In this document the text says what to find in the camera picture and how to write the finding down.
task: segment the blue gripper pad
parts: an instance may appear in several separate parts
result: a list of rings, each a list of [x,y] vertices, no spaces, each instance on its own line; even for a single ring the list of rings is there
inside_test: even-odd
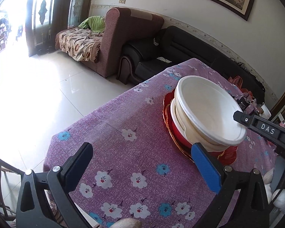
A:
[[[191,148],[191,157],[209,189],[216,194],[221,190],[221,177],[205,153],[194,144]]]

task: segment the green cloth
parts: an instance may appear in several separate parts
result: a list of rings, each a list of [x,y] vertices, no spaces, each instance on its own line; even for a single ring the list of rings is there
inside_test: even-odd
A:
[[[90,28],[93,32],[104,32],[105,18],[103,16],[92,16],[83,21],[78,27],[80,29]]]

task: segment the purple tablecloth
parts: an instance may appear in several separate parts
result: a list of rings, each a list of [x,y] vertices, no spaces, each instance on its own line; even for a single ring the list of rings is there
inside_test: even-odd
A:
[[[197,59],[159,73],[52,137],[44,170],[62,165],[84,142],[93,159],[72,200],[109,227],[134,217],[143,227],[192,227],[214,197],[194,163],[175,146],[163,123],[163,98],[187,75],[205,77],[233,95],[240,91]],[[239,145],[236,170],[262,174],[274,166],[273,148],[254,132]],[[233,197],[235,204],[238,192]],[[230,210],[224,217],[227,220]]]

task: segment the brown armchair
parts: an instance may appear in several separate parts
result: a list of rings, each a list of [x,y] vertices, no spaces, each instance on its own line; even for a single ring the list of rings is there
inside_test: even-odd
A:
[[[122,46],[131,39],[153,37],[164,19],[158,15],[125,7],[111,8],[106,16],[106,29],[98,53],[98,62],[83,64],[103,77],[117,73]]]

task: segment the metal screw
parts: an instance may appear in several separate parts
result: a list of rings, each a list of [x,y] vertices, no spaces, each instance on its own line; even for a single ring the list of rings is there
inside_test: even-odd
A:
[[[224,170],[227,171],[227,172],[231,172],[232,171],[232,167],[230,165],[226,165],[224,167]]]
[[[27,169],[26,171],[25,171],[25,174],[26,175],[30,175],[32,173],[32,170],[31,169]]]
[[[259,171],[257,168],[254,168],[254,169],[253,169],[253,173],[256,174],[256,175],[258,175],[258,174],[260,173],[260,171]]]
[[[60,166],[58,166],[58,165],[57,165],[57,166],[54,166],[54,167],[53,167],[53,171],[54,171],[54,172],[60,171]]]

